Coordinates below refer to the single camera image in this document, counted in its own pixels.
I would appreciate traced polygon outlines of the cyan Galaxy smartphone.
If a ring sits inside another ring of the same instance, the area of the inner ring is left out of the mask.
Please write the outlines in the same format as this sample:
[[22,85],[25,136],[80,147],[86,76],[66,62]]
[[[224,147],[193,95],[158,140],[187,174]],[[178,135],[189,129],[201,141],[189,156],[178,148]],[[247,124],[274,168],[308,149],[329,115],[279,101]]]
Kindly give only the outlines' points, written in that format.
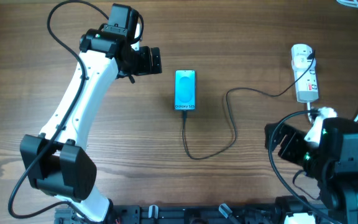
[[196,72],[175,71],[174,109],[181,111],[196,109]]

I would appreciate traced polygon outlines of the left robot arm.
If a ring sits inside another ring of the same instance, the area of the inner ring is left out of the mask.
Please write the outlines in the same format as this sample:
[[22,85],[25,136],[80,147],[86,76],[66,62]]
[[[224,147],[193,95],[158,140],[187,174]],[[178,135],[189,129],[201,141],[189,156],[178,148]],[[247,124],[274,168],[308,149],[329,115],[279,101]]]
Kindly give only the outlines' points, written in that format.
[[97,168],[86,153],[91,125],[111,84],[119,78],[162,72],[158,48],[140,46],[144,19],[113,4],[107,23],[90,29],[73,53],[77,67],[53,116],[37,136],[20,144],[22,180],[68,205],[86,223],[117,223],[113,202],[95,186]]

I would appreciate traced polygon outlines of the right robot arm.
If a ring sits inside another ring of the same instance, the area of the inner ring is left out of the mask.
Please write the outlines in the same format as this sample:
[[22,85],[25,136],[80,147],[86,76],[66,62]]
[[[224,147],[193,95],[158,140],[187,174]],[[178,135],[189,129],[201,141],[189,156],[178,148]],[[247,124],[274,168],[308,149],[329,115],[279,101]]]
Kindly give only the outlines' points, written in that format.
[[306,134],[285,123],[265,126],[265,148],[280,147],[278,156],[302,167],[317,180],[319,198],[330,218],[358,223],[358,123],[346,118],[326,118],[320,140],[312,147]]

